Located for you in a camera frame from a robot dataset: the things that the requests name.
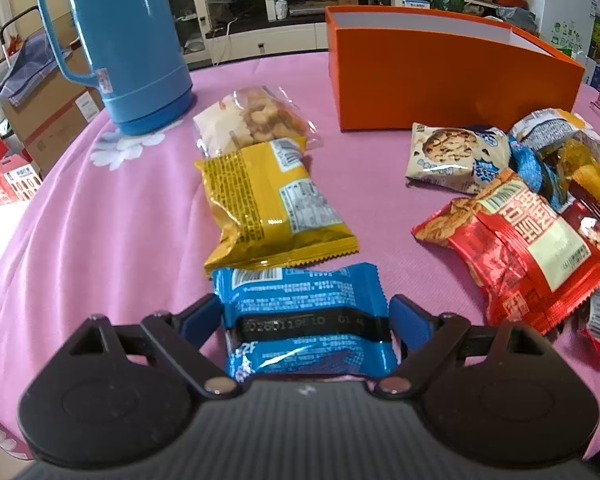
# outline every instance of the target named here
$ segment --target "thermos base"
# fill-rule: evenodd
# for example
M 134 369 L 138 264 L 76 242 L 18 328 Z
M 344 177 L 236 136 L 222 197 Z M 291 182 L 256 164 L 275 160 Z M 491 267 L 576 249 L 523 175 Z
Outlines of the thermos base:
M 158 130 L 172 123 L 196 103 L 197 97 L 189 88 L 175 101 L 155 112 L 124 123 L 115 123 L 120 132 L 128 136 L 139 136 Z

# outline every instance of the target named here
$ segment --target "thermos handle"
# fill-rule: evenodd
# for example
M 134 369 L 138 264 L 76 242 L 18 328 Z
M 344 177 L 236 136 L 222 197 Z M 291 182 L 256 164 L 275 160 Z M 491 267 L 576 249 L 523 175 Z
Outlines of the thermos handle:
M 40 8 L 40 16 L 42 17 L 42 23 L 45 25 L 46 34 L 49 37 L 49 43 L 51 44 L 51 50 L 54 53 L 56 61 L 58 62 L 58 68 L 62 75 L 67 78 L 69 81 L 74 83 L 78 83 L 80 85 L 85 86 L 93 86 L 98 87 L 98 79 L 95 74 L 91 72 L 90 74 L 76 74 L 69 70 L 69 67 L 64 62 L 64 56 L 62 55 L 62 48 L 60 47 L 60 42 L 58 41 L 58 37 L 56 36 L 56 32 L 54 31 L 53 20 L 51 19 L 51 15 L 49 15 L 49 10 L 46 7 L 46 0 L 38 0 L 38 7 Z

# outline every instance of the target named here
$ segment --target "white cable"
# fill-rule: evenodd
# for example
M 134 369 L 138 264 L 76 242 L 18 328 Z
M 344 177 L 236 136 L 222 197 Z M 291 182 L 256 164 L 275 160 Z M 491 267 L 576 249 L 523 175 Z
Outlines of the white cable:
M 226 39 L 224 40 L 224 48 L 222 49 L 222 54 L 218 58 L 218 62 L 215 64 L 212 63 L 212 66 L 218 66 L 220 64 L 220 62 L 222 61 L 222 58 L 224 57 L 224 53 L 226 51 L 227 44 L 229 44 L 229 59 L 231 59 L 231 38 L 229 37 L 229 29 L 231 28 L 231 24 L 235 23 L 237 21 L 238 21 L 238 18 L 234 18 L 229 23 L 227 23 L 226 34 L 224 35 Z

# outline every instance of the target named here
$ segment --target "white refrigerator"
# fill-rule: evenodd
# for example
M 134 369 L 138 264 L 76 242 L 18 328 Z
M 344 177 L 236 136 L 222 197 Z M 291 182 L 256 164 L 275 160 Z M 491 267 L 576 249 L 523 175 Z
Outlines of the white refrigerator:
M 528 0 L 540 38 L 555 48 L 589 51 L 598 0 Z

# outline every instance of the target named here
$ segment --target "metal rivet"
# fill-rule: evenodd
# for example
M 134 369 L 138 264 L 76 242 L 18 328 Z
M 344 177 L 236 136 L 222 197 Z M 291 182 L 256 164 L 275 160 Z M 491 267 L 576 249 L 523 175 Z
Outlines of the metal rivet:
M 205 383 L 205 390 L 215 395 L 230 394 L 237 387 L 238 383 L 229 377 L 213 377 Z
M 408 392 L 411 388 L 411 383 L 402 377 L 387 377 L 382 379 L 378 386 L 386 394 L 398 395 Z

